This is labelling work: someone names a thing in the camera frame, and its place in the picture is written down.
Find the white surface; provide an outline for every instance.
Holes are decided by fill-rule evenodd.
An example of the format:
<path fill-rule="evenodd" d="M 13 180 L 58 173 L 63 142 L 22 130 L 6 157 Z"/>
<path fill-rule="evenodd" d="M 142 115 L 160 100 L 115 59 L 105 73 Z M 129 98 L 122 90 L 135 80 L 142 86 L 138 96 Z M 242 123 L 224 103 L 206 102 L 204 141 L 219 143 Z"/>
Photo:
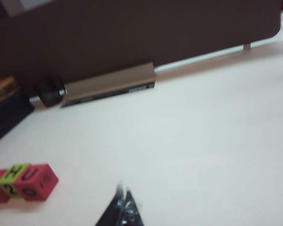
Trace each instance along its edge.
<path fill-rule="evenodd" d="M 272 44 L 158 73 L 152 90 L 35 112 L 0 168 L 48 162 L 46 202 L 0 226 L 95 225 L 123 180 L 146 226 L 283 226 L 283 30 Z"/>

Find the wall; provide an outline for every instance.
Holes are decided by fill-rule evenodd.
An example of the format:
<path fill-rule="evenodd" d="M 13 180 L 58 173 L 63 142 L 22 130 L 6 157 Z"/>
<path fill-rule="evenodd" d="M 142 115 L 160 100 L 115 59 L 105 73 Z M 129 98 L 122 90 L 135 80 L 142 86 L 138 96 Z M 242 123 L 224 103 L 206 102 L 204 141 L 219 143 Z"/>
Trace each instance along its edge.
<path fill-rule="evenodd" d="M 237 2 L 222 0 L 216 9 L 186 0 L 56 0 L 0 22 L 0 78 L 14 75 L 21 89 L 34 96 L 33 84 L 45 77 L 68 83 L 277 34 L 277 1 Z"/>
<path fill-rule="evenodd" d="M 25 10 L 35 8 L 36 6 L 48 3 L 53 0 L 20 0 Z"/>

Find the black box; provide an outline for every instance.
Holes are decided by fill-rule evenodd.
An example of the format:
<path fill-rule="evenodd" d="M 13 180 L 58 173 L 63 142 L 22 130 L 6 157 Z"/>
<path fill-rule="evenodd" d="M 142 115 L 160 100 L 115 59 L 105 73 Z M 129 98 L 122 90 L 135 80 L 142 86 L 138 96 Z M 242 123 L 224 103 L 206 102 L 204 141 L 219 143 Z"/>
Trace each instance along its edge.
<path fill-rule="evenodd" d="M 0 103 L 0 138 L 34 110 L 29 98 L 17 92 Z"/>

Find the green block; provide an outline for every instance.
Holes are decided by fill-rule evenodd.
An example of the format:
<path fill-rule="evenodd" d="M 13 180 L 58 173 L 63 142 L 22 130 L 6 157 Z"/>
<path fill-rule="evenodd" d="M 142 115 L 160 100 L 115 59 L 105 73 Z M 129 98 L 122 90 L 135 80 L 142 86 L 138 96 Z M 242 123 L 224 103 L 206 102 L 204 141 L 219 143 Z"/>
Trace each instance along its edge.
<path fill-rule="evenodd" d="M 21 175 L 21 173 L 30 166 L 30 163 L 22 163 L 17 165 L 12 165 L 8 171 L 0 178 L 0 188 L 10 197 L 21 197 L 19 192 L 13 186 L 13 183 Z"/>

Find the black object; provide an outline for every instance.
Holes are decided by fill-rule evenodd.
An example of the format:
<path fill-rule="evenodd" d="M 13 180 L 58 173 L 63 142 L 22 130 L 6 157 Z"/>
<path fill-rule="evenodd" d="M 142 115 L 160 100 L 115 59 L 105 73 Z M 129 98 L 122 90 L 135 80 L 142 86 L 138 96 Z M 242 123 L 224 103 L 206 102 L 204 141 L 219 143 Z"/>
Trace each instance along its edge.
<path fill-rule="evenodd" d="M 116 194 L 96 226 L 144 226 L 131 191 L 127 191 L 124 200 L 124 191 L 117 186 Z"/>
<path fill-rule="evenodd" d="M 0 138 L 34 110 L 29 98 L 17 92 L 0 103 Z"/>
<path fill-rule="evenodd" d="M 61 79 L 46 78 L 34 85 L 34 89 L 46 107 L 51 107 L 63 100 L 66 89 Z"/>

